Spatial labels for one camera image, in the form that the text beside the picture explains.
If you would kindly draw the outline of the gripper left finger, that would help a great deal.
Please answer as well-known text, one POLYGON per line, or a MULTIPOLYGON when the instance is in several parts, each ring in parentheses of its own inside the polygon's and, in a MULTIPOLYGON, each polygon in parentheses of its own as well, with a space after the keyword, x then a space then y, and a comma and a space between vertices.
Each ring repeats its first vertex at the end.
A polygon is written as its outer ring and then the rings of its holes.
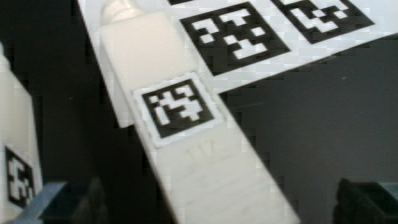
POLYGON ((49 204, 54 202, 54 198, 60 195, 65 185, 65 182, 49 182, 44 184, 40 192, 19 215, 7 221, 1 221, 0 224, 44 224, 42 214, 49 208, 49 204))

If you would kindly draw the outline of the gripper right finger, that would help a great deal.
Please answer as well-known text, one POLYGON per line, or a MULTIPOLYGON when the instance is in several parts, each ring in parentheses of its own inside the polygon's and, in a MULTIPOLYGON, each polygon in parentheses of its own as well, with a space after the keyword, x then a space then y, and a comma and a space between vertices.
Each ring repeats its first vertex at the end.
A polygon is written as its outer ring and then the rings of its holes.
POLYGON ((332 224, 398 224, 398 183, 341 180, 332 224))

